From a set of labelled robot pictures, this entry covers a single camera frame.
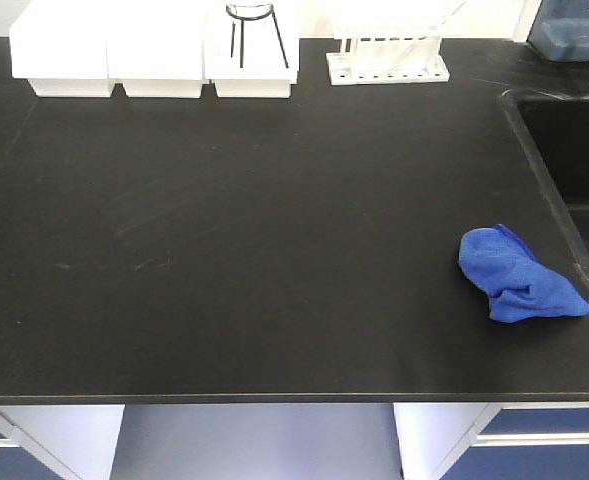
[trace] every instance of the blue object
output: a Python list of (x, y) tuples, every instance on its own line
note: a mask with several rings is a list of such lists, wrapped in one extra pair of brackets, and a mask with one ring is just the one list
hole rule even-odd
[(487, 293), (493, 320), (512, 323), (589, 313), (589, 303), (569, 280), (541, 265), (505, 225), (463, 235), (458, 263), (465, 276)]
[(527, 41), (554, 62), (589, 62), (589, 0), (543, 0)]

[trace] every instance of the white container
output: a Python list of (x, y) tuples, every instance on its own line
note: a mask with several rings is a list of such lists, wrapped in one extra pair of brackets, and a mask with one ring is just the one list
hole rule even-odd
[[(248, 2), (248, 5), (259, 2)], [(205, 76), (214, 82), (219, 97), (287, 98), (299, 68), (299, 5), (273, 2), (285, 59), (270, 15), (246, 21), (243, 66), (240, 66), (241, 25), (228, 15), (224, 2), (214, 2), (206, 22)]]
[(200, 97), (205, 8), (180, 0), (112, 2), (109, 76), (130, 97)]
[(104, 17), (98, 0), (32, 0), (10, 27), (12, 75), (42, 97), (109, 97)]

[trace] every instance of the blue microfiber towel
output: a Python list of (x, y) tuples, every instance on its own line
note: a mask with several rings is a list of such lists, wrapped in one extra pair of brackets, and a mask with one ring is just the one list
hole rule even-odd
[(569, 280), (541, 265), (505, 225), (463, 235), (458, 263), (465, 276), (487, 293), (493, 320), (513, 323), (589, 313), (589, 303)]

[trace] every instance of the wall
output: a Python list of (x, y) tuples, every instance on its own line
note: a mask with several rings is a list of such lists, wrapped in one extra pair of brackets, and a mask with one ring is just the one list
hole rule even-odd
[[(303, 3), (303, 37), (331, 37), (329, 19), (323, 0)], [(0, 0), (0, 37), (7, 36), (9, 26), (29, 0)], [(526, 0), (468, 0), (459, 12), (463, 35), (478, 38), (511, 38)]]

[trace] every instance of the sink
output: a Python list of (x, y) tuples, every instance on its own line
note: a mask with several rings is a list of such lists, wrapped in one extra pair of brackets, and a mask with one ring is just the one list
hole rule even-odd
[(589, 284), (589, 97), (511, 90), (502, 100)]

